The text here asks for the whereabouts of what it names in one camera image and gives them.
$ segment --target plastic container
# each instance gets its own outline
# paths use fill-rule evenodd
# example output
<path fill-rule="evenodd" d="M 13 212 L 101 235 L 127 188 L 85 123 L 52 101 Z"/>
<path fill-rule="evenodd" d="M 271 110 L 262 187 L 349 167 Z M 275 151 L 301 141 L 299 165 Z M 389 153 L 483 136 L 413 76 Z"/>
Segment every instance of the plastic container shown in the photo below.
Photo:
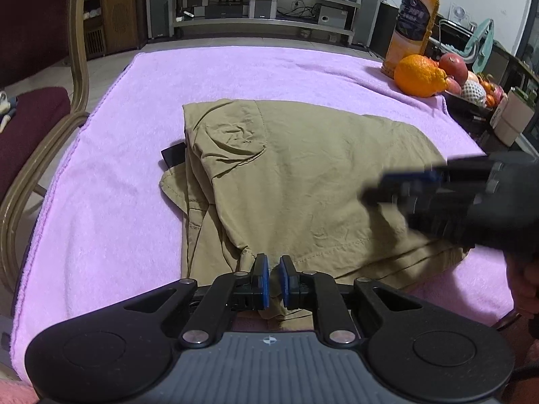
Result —
<path fill-rule="evenodd" d="M 402 0 L 382 73 L 393 78 L 402 58 L 424 54 L 439 7 L 440 0 Z"/>

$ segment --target chair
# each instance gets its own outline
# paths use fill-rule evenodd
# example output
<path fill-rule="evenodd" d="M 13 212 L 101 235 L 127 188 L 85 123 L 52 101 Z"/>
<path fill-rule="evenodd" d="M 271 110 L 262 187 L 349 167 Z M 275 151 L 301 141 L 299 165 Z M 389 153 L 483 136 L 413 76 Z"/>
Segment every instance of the chair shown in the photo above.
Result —
<path fill-rule="evenodd" d="M 441 42 L 441 26 L 450 26 L 451 28 L 469 35 L 470 31 L 465 29 L 453 21 L 442 18 L 439 23 L 439 40 L 429 37 L 429 41 L 432 42 L 444 53 L 457 53 L 460 55 L 466 64 L 473 64 L 474 72 L 482 72 L 487 64 L 490 53 L 492 52 L 492 45 L 494 43 L 494 20 L 486 19 L 481 25 L 475 29 L 473 35 L 468 40 L 464 50 L 458 50 L 452 45 L 447 45 Z M 484 38 L 483 45 L 480 46 L 481 40 Z"/>
<path fill-rule="evenodd" d="M 64 88 L 42 88 L 18 96 L 17 113 L 0 134 L 0 282 L 15 292 L 20 267 L 15 232 L 43 172 L 82 126 L 88 114 L 88 68 L 83 0 L 0 0 L 0 87 L 25 79 L 69 56 L 73 98 Z"/>

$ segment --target tiled floor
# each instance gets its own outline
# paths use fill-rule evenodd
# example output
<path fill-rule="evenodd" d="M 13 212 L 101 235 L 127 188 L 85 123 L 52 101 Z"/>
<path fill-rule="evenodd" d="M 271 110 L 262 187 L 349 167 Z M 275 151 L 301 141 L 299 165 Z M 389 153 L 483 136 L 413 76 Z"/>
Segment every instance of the tiled floor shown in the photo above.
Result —
<path fill-rule="evenodd" d="M 188 47 L 218 47 L 223 45 L 249 45 L 259 47 L 292 47 L 301 49 L 320 50 L 331 53 L 342 53 L 360 58 L 378 60 L 376 57 L 359 50 L 345 48 L 337 45 L 321 44 L 316 42 L 286 39 L 268 39 L 262 37 L 253 38 L 211 38 L 211 39 L 191 39 L 182 41 L 160 42 L 146 45 L 142 52 L 155 52 L 161 50 L 170 50 L 176 48 Z M 86 110 L 91 112 L 98 104 L 101 97 L 106 93 L 109 86 L 122 73 L 133 57 L 139 53 L 139 50 L 119 53 L 105 58 L 94 59 L 88 62 L 88 74 L 90 76 L 90 96 L 88 97 L 88 106 Z M 71 98 L 73 94 L 73 81 L 71 79 L 71 69 L 69 66 L 61 64 L 49 67 L 37 75 L 25 79 L 6 88 L 8 96 L 18 95 L 36 88 L 61 86 L 66 88 Z M 39 183 L 47 188 L 53 174 L 60 162 L 65 149 L 71 144 L 75 134 L 70 138 L 64 148 L 56 156 L 55 160 L 45 171 Z M 33 194 L 26 205 L 21 222 L 17 229 L 16 251 L 17 257 L 22 259 L 26 245 L 31 234 L 34 222 L 40 209 L 41 198 Z M 9 315 L 11 305 L 11 296 L 0 287 L 0 314 Z M 0 365 L 0 378 L 2 378 L 2 366 Z"/>

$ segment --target bottle label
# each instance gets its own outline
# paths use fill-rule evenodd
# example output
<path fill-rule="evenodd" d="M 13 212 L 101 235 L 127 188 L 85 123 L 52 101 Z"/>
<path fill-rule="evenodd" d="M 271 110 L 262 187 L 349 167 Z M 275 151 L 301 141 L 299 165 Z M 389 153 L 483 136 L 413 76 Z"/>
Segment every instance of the bottle label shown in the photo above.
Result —
<path fill-rule="evenodd" d="M 403 0 L 397 15 L 395 30 L 412 41 L 422 41 L 427 33 L 430 13 L 420 0 Z"/>

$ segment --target pink towel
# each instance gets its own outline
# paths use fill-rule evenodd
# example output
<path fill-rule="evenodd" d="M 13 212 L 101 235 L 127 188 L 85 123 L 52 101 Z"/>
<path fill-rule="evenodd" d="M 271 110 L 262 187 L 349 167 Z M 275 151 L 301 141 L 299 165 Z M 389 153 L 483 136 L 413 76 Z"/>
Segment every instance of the pink towel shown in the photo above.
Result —
<path fill-rule="evenodd" d="M 135 296 L 180 275 L 181 217 L 158 187 L 161 150 L 183 137 L 182 105 L 220 98 L 290 100 L 417 126 L 446 157 L 481 151 L 441 96 L 402 94 L 380 64 L 265 47 L 139 54 L 64 155 L 23 271 L 11 357 L 50 325 Z M 491 325 L 512 307 L 497 252 L 473 251 L 417 293 Z"/>
<path fill-rule="evenodd" d="M 28 384 L 0 380 L 0 404 L 34 404 L 39 398 Z"/>

